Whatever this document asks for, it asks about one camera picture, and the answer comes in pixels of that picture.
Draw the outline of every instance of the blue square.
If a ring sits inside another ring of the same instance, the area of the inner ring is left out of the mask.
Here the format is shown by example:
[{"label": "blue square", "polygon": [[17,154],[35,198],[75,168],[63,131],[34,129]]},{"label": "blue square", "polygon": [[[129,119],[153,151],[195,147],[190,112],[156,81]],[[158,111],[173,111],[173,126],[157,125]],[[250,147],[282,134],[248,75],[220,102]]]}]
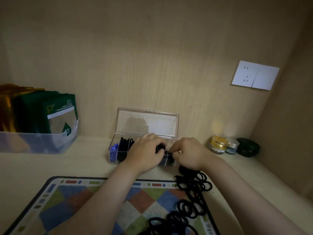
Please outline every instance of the blue square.
[{"label": "blue square", "polygon": [[59,224],[68,220],[73,215],[74,212],[72,211],[71,207],[66,203],[66,201],[62,201],[40,213],[39,218],[41,219],[45,230],[49,232]]},{"label": "blue square", "polygon": [[63,197],[67,199],[68,197],[74,196],[86,189],[87,186],[58,186]]},{"label": "blue square", "polygon": [[125,201],[130,200],[135,194],[137,194],[139,191],[141,191],[141,188],[139,187],[131,187],[131,189],[129,190]]},{"label": "blue square", "polygon": [[168,212],[176,210],[176,203],[178,198],[170,193],[168,190],[165,191],[158,199],[157,202]]},{"label": "blue square", "polygon": [[112,235],[120,235],[122,233],[124,233],[123,229],[117,223],[115,223]]}]

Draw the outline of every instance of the hand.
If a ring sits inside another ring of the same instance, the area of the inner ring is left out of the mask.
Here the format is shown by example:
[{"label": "hand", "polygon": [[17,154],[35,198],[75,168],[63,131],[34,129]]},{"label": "hand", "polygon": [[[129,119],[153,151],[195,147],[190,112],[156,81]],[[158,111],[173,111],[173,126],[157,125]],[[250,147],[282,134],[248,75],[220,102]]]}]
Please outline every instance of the hand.
[{"label": "hand", "polygon": [[135,169],[138,175],[155,168],[164,157],[163,149],[156,154],[156,146],[160,143],[167,145],[164,138],[154,133],[145,134],[134,142],[123,163]]},{"label": "hand", "polygon": [[195,138],[178,140],[173,144],[169,152],[173,153],[173,158],[181,165],[197,171],[202,170],[207,161],[216,157]]}]

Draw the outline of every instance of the pile of black hair ties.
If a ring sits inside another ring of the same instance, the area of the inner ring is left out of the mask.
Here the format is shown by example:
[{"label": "pile of black hair ties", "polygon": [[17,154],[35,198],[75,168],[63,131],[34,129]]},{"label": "pile of black hair ties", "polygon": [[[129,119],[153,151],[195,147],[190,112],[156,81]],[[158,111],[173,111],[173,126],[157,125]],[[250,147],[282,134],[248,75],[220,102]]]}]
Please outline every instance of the pile of black hair ties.
[{"label": "pile of black hair ties", "polygon": [[200,171],[190,170],[183,166],[179,167],[179,172],[183,176],[175,176],[177,187],[186,192],[188,200],[177,202],[177,211],[170,212],[166,219],[153,217],[149,219],[149,227],[140,235],[170,235],[186,234],[186,228],[190,228],[196,235],[198,232],[191,226],[186,217],[194,219],[198,215],[206,214],[206,205],[202,200],[201,192],[212,189],[212,184],[207,181],[207,177]]}]

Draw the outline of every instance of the wooden desk surface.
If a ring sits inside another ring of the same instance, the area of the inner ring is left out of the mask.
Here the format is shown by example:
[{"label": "wooden desk surface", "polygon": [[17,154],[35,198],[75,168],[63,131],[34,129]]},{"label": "wooden desk surface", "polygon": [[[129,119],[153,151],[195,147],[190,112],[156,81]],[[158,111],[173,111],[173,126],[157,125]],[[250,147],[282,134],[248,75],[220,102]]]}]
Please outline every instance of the wooden desk surface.
[{"label": "wooden desk surface", "polygon": [[[0,234],[11,225],[53,176],[108,177],[116,167],[108,164],[110,138],[79,136],[62,155],[0,154]],[[313,203],[285,185],[255,158],[221,155],[250,185],[313,235]],[[140,179],[172,180],[178,167],[155,168]],[[221,234],[243,234],[238,221],[220,192],[203,194]]]}]

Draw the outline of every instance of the left hand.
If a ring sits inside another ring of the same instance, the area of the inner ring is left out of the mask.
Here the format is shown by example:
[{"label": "left hand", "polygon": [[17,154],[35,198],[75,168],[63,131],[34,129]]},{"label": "left hand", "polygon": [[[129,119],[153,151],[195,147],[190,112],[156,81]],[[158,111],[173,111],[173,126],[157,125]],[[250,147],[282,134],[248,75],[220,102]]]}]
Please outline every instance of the left hand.
[{"label": "left hand", "polygon": [[156,146],[160,143],[167,145],[164,138],[154,133],[145,134],[134,142],[122,163],[134,169],[138,175],[155,168],[164,156],[163,149],[156,154]]}]

